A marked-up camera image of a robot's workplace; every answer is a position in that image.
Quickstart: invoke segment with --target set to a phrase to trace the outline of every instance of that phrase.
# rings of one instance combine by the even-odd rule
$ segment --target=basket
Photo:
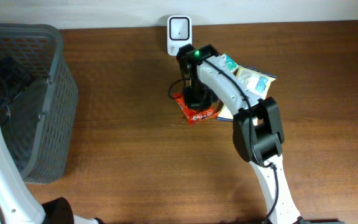
[[[78,102],[62,36],[48,25],[0,24],[0,59],[7,55],[36,80],[9,105],[2,135],[25,182],[51,183],[64,174]]]

